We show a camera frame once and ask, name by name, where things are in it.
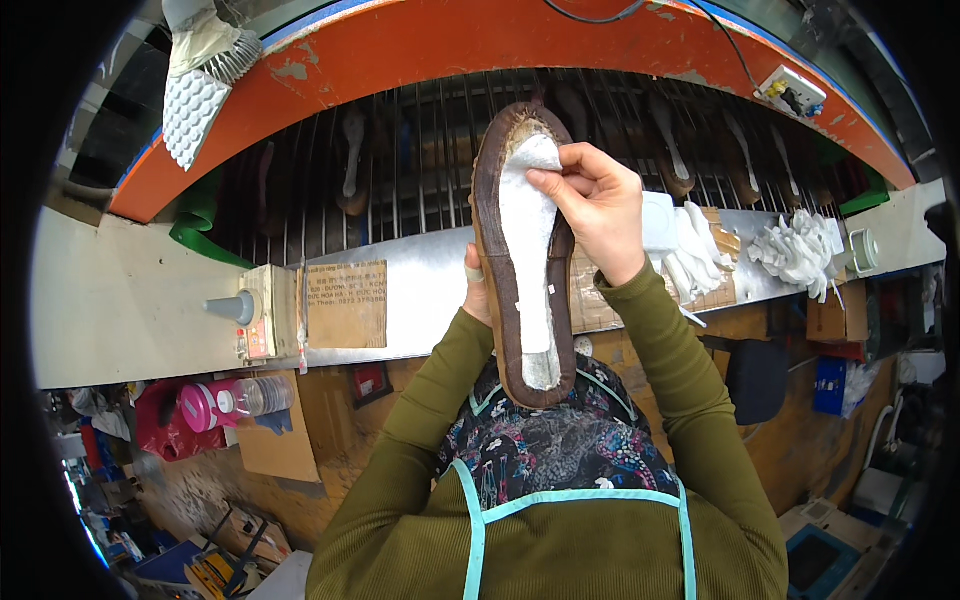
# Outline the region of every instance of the orange metal beam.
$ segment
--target orange metal beam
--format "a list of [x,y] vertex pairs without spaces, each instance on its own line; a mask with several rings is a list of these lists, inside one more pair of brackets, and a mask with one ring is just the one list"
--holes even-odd
[[[619,12],[625,1],[577,0],[565,6],[600,17]],[[785,64],[828,94],[823,114],[812,120],[817,131],[897,188],[915,183],[898,153],[839,89],[777,43],[724,24],[758,81]],[[237,83],[190,171],[184,173],[170,158],[161,137],[120,185],[110,212],[146,223],[194,181],[274,132],[374,92],[450,75],[585,67],[672,77],[743,98],[753,98],[754,91],[712,21],[671,0],[648,3],[609,25],[577,23],[535,1],[372,0],[324,18],[264,53]]]

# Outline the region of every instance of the plastic bottle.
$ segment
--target plastic bottle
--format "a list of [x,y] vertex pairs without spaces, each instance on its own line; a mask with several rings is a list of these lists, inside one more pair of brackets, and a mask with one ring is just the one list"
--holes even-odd
[[283,375],[237,379],[229,390],[217,395],[217,406],[225,413],[259,417],[285,410],[294,404],[294,387]]

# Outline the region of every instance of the blue plastic crate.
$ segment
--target blue plastic crate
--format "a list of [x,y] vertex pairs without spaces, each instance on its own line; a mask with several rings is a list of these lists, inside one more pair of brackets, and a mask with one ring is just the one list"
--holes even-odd
[[847,385],[847,359],[821,356],[817,361],[817,381],[813,386],[813,410],[840,416],[843,391]]

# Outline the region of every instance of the sleeve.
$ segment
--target sleeve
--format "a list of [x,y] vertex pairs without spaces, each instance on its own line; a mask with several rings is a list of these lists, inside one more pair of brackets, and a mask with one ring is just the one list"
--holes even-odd
[[440,443],[492,351],[490,328],[460,309],[400,395],[370,463],[324,531],[307,575],[308,599],[319,599],[331,574],[426,506]]
[[623,319],[653,387],[684,485],[728,516],[786,577],[777,516],[740,439],[730,393],[649,258],[631,281],[594,280]]

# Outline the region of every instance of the woman's left hand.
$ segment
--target woman's left hand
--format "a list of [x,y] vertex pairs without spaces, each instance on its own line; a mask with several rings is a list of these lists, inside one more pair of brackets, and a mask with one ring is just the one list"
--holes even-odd
[[[464,266],[468,269],[481,269],[480,254],[477,253],[476,244],[467,244]],[[467,279],[467,299],[464,300],[464,311],[480,323],[493,328],[493,316],[490,314],[490,304],[487,302],[486,281]]]

